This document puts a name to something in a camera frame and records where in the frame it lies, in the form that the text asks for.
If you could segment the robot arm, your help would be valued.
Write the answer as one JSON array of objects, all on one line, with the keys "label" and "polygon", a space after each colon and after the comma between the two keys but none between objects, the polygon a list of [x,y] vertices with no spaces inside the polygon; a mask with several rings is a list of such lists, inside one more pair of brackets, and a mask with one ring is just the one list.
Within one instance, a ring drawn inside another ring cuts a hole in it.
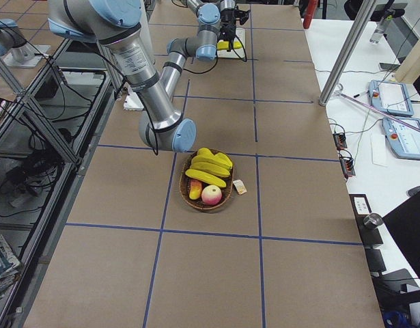
[{"label": "robot arm", "polygon": [[144,13],[140,1],[49,1],[50,30],[63,38],[99,43],[112,52],[120,72],[137,94],[145,113],[139,134],[155,150],[186,152],[193,147],[197,128],[172,103],[176,84],[186,60],[194,57],[212,61],[221,26],[234,26],[235,1],[185,1],[196,15],[196,36],[176,38],[167,47],[169,59],[161,72],[154,66],[153,54],[141,38]]}]

